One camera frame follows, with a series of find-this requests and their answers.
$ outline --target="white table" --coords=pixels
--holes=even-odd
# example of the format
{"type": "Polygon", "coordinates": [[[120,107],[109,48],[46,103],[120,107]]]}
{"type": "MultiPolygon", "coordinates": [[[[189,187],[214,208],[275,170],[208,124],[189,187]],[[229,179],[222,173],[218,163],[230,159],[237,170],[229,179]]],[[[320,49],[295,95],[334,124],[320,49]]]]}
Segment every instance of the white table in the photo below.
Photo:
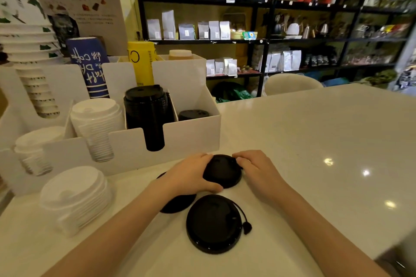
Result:
{"type": "MultiPolygon", "coordinates": [[[[262,149],[284,179],[371,258],[416,227],[413,97],[343,85],[218,107],[218,153],[262,149]]],[[[44,223],[38,195],[14,198],[0,217],[0,276],[39,276],[173,164],[110,177],[115,202],[72,238],[44,223]]],[[[188,240],[186,211],[159,214],[119,276],[322,276],[282,216],[244,181],[222,195],[238,203],[253,226],[235,248],[200,252],[188,240]]]]}

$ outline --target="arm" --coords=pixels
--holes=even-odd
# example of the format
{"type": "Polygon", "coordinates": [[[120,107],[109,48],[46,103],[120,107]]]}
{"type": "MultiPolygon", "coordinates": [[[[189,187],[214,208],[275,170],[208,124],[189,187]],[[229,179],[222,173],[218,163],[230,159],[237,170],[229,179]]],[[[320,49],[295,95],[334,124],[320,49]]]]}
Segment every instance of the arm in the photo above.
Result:
{"type": "Polygon", "coordinates": [[[325,220],[280,176],[260,150],[232,155],[244,169],[248,183],[288,217],[325,276],[388,277],[375,262],[325,220]]]}
{"type": "Polygon", "coordinates": [[[179,162],[114,217],[69,252],[43,277],[111,276],[134,243],[172,198],[200,191],[220,192],[221,185],[202,178],[212,155],[195,154],[179,162]]]}

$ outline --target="forearm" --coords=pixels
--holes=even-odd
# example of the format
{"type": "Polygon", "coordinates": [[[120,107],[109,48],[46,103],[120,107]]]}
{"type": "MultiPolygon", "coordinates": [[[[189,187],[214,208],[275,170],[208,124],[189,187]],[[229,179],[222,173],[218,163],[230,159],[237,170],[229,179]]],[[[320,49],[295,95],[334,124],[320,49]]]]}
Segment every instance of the forearm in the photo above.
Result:
{"type": "Polygon", "coordinates": [[[145,228],[174,196],[161,179],[153,181],[43,277],[111,276],[145,228]]]}
{"type": "Polygon", "coordinates": [[[273,203],[286,214],[291,227],[303,240],[325,276],[388,277],[288,185],[277,191],[273,203]]]}

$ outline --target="person's left hand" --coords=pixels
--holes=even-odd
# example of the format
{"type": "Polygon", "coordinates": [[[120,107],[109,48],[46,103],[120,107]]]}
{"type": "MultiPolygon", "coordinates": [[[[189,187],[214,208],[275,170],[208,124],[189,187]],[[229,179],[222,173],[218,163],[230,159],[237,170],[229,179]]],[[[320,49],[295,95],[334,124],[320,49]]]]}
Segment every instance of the person's left hand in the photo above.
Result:
{"type": "Polygon", "coordinates": [[[159,178],[174,190],[175,195],[192,195],[198,192],[219,193],[223,187],[202,178],[212,154],[194,154],[175,164],[159,178]]]}

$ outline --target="black object behind cups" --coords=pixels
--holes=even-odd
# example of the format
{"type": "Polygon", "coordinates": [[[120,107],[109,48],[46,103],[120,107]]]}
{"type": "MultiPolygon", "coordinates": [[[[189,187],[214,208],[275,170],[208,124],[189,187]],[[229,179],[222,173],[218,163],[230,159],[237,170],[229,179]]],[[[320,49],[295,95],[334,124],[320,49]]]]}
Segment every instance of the black object behind cups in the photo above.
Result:
{"type": "Polygon", "coordinates": [[[221,254],[233,248],[240,239],[241,229],[236,206],[219,195],[203,196],[186,217],[186,232],[192,244],[209,254],[221,254]]]}
{"type": "Polygon", "coordinates": [[[241,177],[241,167],[236,159],[226,154],[215,154],[203,174],[205,180],[218,183],[223,188],[233,187],[241,177]]]}
{"type": "Polygon", "coordinates": [[[171,199],[160,211],[161,213],[178,213],[188,208],[195,200],[196,194],[194,195],[180,195],[171,199]]]}
{"type": "Polygon", "coordinates": [[[204,110],[185,110],[179,113],[178,120],[186,121],[188,119],[208,117],[209,113],[204,110]]]}
{"type": "Polygon", "coordinates": [[[174,122],[169,94],[160,85],[135,87],[124,96],[127,128],[143,128],[146,148],[159,151],[165,146],[163,124],[174,122]]]}

